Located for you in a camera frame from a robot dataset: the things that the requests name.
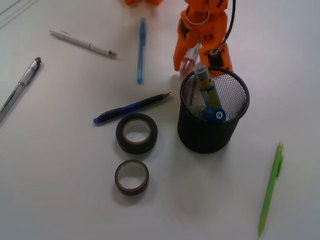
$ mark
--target black wire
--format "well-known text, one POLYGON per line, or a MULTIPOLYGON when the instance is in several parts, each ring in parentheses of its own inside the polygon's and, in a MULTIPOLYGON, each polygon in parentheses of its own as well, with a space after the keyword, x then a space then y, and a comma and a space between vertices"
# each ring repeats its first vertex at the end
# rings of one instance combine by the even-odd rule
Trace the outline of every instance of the black wire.
POLYGON ((229 29, 228 31, 226 32, 225 34, 225 37, 224 37, 224 40, 223 42, 221 43, 221 45, 225 44, 230 33, 231 33, 231 30, 232 30, 232 26, 234 25, 234 21, 235 21, 235 13, 236 13, 236 0, 233 0, 232 2, 232 15, 231 15, 231 21, 230 21, 230 26, 229 26, 229 29))

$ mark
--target pen clip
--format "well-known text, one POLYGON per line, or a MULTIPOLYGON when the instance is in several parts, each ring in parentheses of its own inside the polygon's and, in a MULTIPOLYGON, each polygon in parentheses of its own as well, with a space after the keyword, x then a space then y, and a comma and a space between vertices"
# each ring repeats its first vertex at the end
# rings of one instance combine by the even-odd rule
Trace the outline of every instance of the pen clip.
POLYGON ((280 162, 279 162, 279 167, 278 167, 278 171, 276 173, 276 177, 279 177, 280 175, 280 170, 281 170, 281 166, 282 166, 282 161, 284 159, 284 156, 281 156, 280 162))

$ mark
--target robot toy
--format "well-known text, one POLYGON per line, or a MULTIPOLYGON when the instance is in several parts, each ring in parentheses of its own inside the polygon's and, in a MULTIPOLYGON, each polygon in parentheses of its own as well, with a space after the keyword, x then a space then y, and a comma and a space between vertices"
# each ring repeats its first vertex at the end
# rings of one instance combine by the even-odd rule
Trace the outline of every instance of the robot toy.
POLYGON ((173 56, 174 70, 180 70, 188 49, 200 43, 202 47, 198 52, 202 64, 232 71, 226 40, 234 22, 236 0, 233 0, 228 31, 228 17, 225 12, 228 0, 185 0, 185 2, 188 7, 182 11, 178 24, 178 41, 173 56))

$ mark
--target black tape roll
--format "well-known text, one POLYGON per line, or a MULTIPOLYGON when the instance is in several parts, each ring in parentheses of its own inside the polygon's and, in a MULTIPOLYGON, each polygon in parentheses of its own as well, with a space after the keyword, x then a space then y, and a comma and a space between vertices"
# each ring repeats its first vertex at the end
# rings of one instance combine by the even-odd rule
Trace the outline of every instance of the black tape roll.
POLYGON ((118 143, 120 147, 129 154, 144 154, 148 151, 150 151, 157 142, 157 136, 158 136, 158 128, 155 121, 142 113, 134 113, 130 114, 118 123, 115 130, 115 136, 118 140, 118 143), (147 124, 149 127, 149 135, 148 137, 139 142, 133 142, 126 138, 125 136, 125 127, 126 125, 131 121, 143 121, 147 124))
POLYGON ((148 171, 147 166, 143 162, 137 161, 137 160, 127 160, 127 161, 124 161, 123 163, 121 163, 117 167, 117 169, 115 171, 115 174, 114 174, 114 180, 115 180, 116 186, 118 187, 118 189, 120 190, 121 193, 123 193, 125 195, 136 195, 136 194, 139 194, 139 193, 143 192, 147 188, 148 183, 149 183, 149 171, 148 171), (135 187, 135 188, 125 188, 120 184, 120 182, 119 182, 119 171, 120 171, 120 169, 122 167, 124 167, 127 164, 138 164, 141 167, 143 167, 144 172, 145 172, 145 179, 141 183, 140 186, 135 187))

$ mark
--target black mesh pen holder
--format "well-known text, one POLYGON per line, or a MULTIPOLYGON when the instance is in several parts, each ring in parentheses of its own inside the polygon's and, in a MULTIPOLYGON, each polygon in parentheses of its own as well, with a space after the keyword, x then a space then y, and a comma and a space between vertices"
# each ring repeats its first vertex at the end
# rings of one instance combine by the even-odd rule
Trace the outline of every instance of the black mesh pen holder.
POLYGON ((205 106, 193 72, 184 79, 180 89, 179 137, 189 149, 202 154, 217 152, 227 145, 250 102, 248 88, 239 76, 219 67, 209 70, 226 113, 225 121, 208 122, 190 110, 193 105, 205 106))

